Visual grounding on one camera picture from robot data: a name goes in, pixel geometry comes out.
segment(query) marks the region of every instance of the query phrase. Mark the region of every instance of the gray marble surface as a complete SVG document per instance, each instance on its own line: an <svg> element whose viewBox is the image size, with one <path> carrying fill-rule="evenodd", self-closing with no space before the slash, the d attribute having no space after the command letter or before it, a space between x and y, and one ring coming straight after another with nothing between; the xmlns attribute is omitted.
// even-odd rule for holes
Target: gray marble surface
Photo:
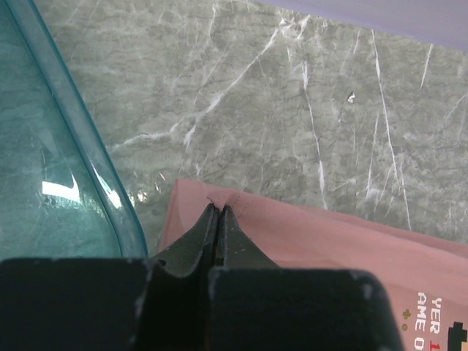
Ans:
<svg viewBox="0 0 468 351"><path fill-rule="evenodd" d="M177 177L467 243L464 52L241 0L36 0L155 252Z"/></svg>

